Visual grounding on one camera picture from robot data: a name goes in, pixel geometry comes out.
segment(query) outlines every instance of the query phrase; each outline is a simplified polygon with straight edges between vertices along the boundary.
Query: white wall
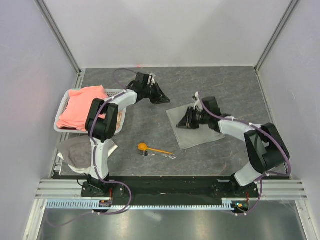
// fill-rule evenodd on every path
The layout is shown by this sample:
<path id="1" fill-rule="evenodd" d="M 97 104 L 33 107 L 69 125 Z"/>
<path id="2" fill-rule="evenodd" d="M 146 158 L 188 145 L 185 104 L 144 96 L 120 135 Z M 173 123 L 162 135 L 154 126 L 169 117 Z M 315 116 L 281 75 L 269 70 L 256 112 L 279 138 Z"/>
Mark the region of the white wall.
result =
<path id="1" fill-rule="evenodd" d="M 266 59 L 261 81 L 320 223 L 320 1 L 300 1 Z"/>
<path id="2" fill-rule="evenodd" d="M 76 74 L 33 0 L 0 1 L 0 238 L 22 239 Z"/>
<path id="3" fill-rule="evenodd" d="M 45 0 L 82 68 L 254 66 L 290 0 Z"/>

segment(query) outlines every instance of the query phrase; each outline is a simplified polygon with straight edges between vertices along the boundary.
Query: orange spoon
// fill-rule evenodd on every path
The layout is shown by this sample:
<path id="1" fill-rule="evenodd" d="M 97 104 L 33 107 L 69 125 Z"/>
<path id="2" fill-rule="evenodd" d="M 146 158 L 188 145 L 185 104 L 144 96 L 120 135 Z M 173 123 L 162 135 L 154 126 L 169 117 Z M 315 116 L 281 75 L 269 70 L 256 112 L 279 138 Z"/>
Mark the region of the orange spoon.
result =
<path id="1" fill-rule="evenodd" d="M 158 150 L 158 149 L 155 149 L 155 148 L 148 147 L 147 144 L 145 144 L 143 142 L 138 145 L 138 149 L 141 150 L 141 151 L 151 150 L 151 151 L 155 151 L 155 152 L 159 152 L 159 153 L 163 153 L 163 154 L 173 154 L 172 152 L 162 151 L 162 150 Z"/>

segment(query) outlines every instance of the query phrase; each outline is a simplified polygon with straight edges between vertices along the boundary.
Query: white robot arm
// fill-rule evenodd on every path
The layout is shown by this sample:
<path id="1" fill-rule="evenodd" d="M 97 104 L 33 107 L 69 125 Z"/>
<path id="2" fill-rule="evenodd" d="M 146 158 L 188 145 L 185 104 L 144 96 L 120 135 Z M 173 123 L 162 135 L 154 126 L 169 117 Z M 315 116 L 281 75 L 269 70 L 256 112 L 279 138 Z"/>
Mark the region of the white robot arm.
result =
<path id="1" fill-rule="evenodd" d="M 235 118 L 228 114 L 221 114 L 220 108 L 215 97 L 206 97 L 202 99 L 204 106 L 214 115 L 224 119 L 217 119 L 205 110 L 199 100 L 198 93 L 193 97 L 196 102 L 194 107 L 189 107 L 183 119 L 176 125 L 177 128 L 198 129 L 200 125 L 208 125 L 210 129 L 232 136 L 246 144 L 249 162 L 239 171 L 231 176 L 232 188 L 236 192 L 259 177 L 272 170 L 275 167 L 284 164 L 286 161 L 269 138 L 262 135 L 259 131 L 251 127 L 263 130 L 268 133 L 281 146 L 287 158 L 290 158 L 289 152 L 280 137 L 280 134 L 272 123 L 264 125 L 252 124 L 245 125 L 241 122 L 233 121 Z"/>
<path id="2" fill-rule="evenodd" d="M 170 103 L 170 99 L 162 92 L 153 75 L 140 72 L 137 73 L 135 80 L 118 95 L 113 96 L 111 99 L 102 100 L 96 98 L 93 100 L 85 123 L 89 136 L 92 133 L 90 140 L 92 163 L 89 179 L 92 180 L 90 184 L 93 186 L 101 188 L 99 179 L 105 180 L 109 175 L 108 151 L 111 138 L 116 132 L 118 113 L 142 99 L 149 99 L 154 105 Z M 101 117 L 96 119 L 99 111 L 100 114 L 105 114 L 104 119 Z"/>

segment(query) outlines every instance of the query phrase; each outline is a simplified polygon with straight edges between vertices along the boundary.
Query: pink cloth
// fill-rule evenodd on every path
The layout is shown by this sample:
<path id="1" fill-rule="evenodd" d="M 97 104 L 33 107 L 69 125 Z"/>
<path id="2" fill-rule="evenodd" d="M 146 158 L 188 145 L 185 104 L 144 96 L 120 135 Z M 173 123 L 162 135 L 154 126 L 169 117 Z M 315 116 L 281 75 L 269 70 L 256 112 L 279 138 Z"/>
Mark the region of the pink cloth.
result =
<path id="1" fill-rule="evenodd" d="M 72 128 L 85 132 L 85 125 L 94 99 L 106 99 L 108 95 L 102 85 L 88 86 L 69 91 L 69 102 L 56 125 L 59 128 Z"/>

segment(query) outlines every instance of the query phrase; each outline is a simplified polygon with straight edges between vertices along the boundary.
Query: gray marble surface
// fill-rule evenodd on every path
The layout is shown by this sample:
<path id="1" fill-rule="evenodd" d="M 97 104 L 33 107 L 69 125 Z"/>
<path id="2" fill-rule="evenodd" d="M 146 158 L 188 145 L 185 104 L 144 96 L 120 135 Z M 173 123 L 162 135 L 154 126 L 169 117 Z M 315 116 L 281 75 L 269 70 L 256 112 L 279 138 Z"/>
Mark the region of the gray marble surface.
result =
<path id="1" fill-rule="evenodd" d="M 152 105 L 148 99 L 127 108 L 123 129 L 112 140 L 119 148 L 109 158 L 111 175 L 231 175 L 248 162 L 243 142 L 226 136 L 219 141 L 180 150 L 166 110 L 193 102 L 202 90 L 215 96 L 222 113 L 264 124 L 270 121 L 253 67 L 160 67 L 134 69 L 155 74 L 171 103 Z M 87 69 L 82 87 L 103 85 L 120 89 L 113 81 L 113 68 Z M 123 85 L 134 80 L 131 72 L 117 74 Z M 173 152 L 176 159 L 143 157 L 138 144 Z M 76 175 L 62 164 L 61 175 Z"/>

